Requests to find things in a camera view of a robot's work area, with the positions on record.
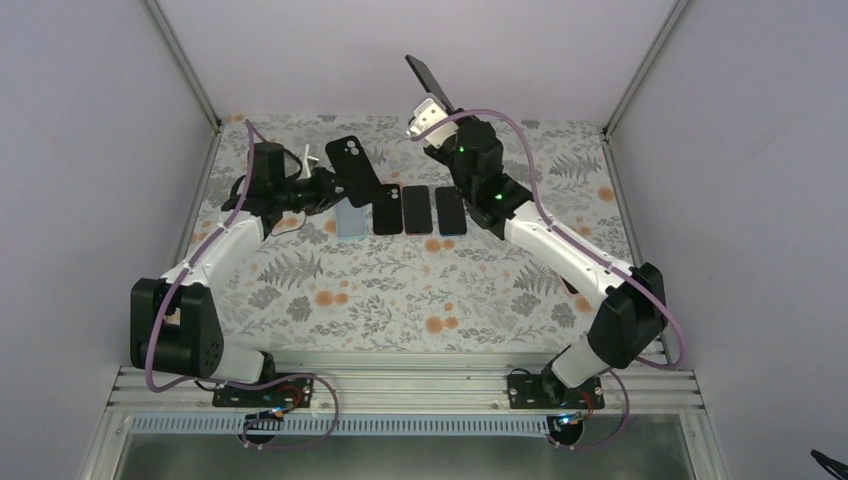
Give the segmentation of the light blue case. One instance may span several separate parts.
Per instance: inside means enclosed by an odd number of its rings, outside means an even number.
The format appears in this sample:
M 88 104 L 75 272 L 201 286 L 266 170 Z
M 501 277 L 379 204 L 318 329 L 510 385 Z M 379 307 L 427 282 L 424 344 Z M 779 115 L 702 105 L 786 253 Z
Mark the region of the light blue case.
M 336 234 L 341 239 L 357 240 L 367 235 L 366 209 L 354 207 L 345 198 L 335 205 Z

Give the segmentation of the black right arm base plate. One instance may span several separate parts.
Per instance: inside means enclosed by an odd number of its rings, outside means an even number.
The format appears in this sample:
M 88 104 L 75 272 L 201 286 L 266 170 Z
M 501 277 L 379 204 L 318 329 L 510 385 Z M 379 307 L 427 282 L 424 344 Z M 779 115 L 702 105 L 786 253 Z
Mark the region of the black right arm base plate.
M 506 376 L 510 407 L 519 410 L 604 409 L 600 378 L 594 376 L 578 387 L 567 387 L 553 374 L 531 373 L 514 369 Z

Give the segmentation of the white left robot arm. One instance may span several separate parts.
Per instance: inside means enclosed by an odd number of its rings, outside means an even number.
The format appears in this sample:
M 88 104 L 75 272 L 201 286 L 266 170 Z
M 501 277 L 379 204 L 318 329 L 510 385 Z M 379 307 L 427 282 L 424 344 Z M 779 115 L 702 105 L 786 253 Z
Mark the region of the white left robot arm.
M 291 156 L 279 143 L 251 144 L 247 173 L 233 184 L 214 230 L 166 273 L 133 286 L 131 361 L 144 371 L 149 390 L 206 380 L 238 385 L 255 405 L 276 396 L 272 355 L 225 339 L 214 294 L 271 236 L 284 213 L 322 213 L 346 197 L 345 182 L 323 167 L 308 170 L 299 161 L 297 171 L 287 174 Z

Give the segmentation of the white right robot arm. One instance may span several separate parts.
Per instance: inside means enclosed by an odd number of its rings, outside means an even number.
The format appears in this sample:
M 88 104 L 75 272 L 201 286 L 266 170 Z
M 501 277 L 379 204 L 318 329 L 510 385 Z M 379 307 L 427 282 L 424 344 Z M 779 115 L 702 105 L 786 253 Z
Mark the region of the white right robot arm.
M 580 386 L 609 369 L 623 369 L 668 325 L 660 271 L 634 267 L 567 232 L 542 206 L 536 186 L 503 171 L 503 144 L 480 111 L 446 116 L 429 108 L 411 120 L 409 135 L 446 166 L 472 220 L 533 254 L 597 309 L 585 338 L 565 347 L 542 370 L 541 391 L 555 407 L 578 397 Z

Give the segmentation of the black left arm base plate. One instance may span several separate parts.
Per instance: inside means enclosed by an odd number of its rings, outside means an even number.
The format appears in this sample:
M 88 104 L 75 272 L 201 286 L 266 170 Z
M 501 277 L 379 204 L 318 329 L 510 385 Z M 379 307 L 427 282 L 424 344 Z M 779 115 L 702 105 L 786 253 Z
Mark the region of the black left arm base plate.
M 315 378 L 311 374 L 279 373 L 274 380 L 261 381 L 262 389 L 248 389 L 225 383 L 213 393 L 212 405 L 217 408 L 309 409 Z

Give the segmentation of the black phone case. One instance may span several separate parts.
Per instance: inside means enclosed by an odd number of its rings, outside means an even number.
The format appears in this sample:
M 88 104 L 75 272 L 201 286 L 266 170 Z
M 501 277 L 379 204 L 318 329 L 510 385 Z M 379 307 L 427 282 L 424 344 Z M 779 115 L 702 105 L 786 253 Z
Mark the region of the black phone case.
M 398 184 L 384 184 L 382 193 L 372 203 L 372 229 L 378 236 L 404 231 L 401 187 Z

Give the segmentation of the black phone without case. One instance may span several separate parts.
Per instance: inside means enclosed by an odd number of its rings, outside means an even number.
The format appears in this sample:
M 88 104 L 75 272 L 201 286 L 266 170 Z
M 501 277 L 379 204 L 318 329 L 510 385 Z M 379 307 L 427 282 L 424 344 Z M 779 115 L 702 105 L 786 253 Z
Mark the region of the black phone without case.
M 411 54 L 406 54 L 405 60 L 423 89 L 437 99 L 448 114 L 453 114 L 455 112 L 455 108 L 429 66 L 423 60 Z

